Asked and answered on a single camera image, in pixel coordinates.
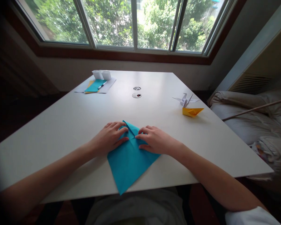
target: white table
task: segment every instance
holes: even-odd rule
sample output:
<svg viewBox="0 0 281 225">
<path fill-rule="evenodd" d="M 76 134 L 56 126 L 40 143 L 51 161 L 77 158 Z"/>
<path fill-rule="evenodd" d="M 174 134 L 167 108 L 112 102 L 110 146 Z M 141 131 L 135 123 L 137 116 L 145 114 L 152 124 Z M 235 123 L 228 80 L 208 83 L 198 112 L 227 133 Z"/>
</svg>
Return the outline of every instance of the white table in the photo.
<svg viewBox="0 0 281 225">
<path fill-rule="evenodd" d="M 233 177 L 272 172 L 202 101 L 188 105 L 205 108 L 197 117 L 182 115 L 182 106 L 172 97 L 190 96 L 192 91 L 173 73 L 112 71 L 111 75 L 117 81 L 107 94 L 73 90 L 0 143 L 0 191 L 89 141 L 108 122 L 122 120 L 139 128 L 159 127 Z M 93 76 L 81 85 L 87 86 L 90 79 Z M 135 92 L 142 97 L 133 98 Z M 161 155 L 128 191 L 197 182 L 178 161 Z M 80 167 L 43 202 L 114 193 L 118 191 L 105 156 Z"/>
</svg>

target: white sofa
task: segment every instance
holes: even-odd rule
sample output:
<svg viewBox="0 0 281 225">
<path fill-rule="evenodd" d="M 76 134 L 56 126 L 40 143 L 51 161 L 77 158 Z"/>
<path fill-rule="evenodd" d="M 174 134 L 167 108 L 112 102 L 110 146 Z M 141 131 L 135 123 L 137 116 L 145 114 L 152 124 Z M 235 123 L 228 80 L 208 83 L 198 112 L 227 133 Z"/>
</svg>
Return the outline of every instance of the white sofa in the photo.
<svg viewBox="0 0 281 225">
<path fill-rule="evenodd" d="M 221 119 L 281 99 L 281 88 L 250 95 L 219 91 L 208 100 Z M 281 194 L 281 103 L 225 121 L 246 144 L 262 146 L 274 174 L 251 177 L 257 184 Z"/>
</svg>

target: wooden window trim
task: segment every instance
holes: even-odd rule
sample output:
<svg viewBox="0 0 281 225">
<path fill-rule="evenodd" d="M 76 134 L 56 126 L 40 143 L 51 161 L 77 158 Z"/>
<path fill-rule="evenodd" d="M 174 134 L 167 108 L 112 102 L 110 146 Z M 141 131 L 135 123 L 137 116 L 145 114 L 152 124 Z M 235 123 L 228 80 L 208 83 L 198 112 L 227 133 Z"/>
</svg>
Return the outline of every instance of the wooden window trim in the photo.
<svg viewBox="0 0 281 225">
<path fill-rule="evenodd" d="M 16 13 L 7 7 L 4 13 L 5 18 L 31 48 L 38 57 L 47 58 L 74 58 L 74 59 L 99 59 L 99 60 L 118 60 L 133 62 L 151 62 L 151 63 L 179 63 L 179 64 L 198 64 L 211 65 L 213 59 L 221 48 L 225 38 L 232 28 L 236 18 L 242 10 L 247 0 L 238 0 L 232 10 L 218 40 L 216 41 L 208 57 L 181 56 L 181 55 L 158 55 L 137 52 L 116 52 L 102 51 L 94 49 L 65 48 L 65 47 L 47 47 L 40 46 L 31 35 L 26 26 L 22 23 Z"/>
</svg>

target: air vent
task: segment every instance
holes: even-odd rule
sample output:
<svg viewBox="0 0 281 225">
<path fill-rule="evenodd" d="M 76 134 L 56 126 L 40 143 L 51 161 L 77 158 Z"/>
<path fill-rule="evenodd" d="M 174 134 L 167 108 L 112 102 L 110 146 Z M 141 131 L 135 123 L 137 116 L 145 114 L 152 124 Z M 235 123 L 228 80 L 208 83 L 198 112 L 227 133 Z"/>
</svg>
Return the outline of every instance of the air vent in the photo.
<svg viewBox="0 0 281 225">
<path fill-rule="evenodd" d="M 241 92 L 247 94 L 257 94 L 267 85 L 275 76 L 255 75 L 243 73 L 240 78 L 229 88 L 229 91 Z"/>
</svg>

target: hole in table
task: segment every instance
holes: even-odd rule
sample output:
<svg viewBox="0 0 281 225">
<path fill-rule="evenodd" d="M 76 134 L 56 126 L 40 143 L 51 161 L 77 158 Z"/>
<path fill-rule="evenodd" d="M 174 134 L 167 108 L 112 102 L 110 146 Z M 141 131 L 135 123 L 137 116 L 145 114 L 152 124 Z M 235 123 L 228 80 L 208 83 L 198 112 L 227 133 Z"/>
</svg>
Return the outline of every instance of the hole in table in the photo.
<svg viewBox="0 0 281 225">
<path fill-rule="evenodd" d="M 140 97 L 141 97 L 141 94 L 140 94 L 140 93 L 133 93 L 133 94 L 132 94 L 132 97 L 134 97 L 134 98 L 140 98 Z"/>
</svg>

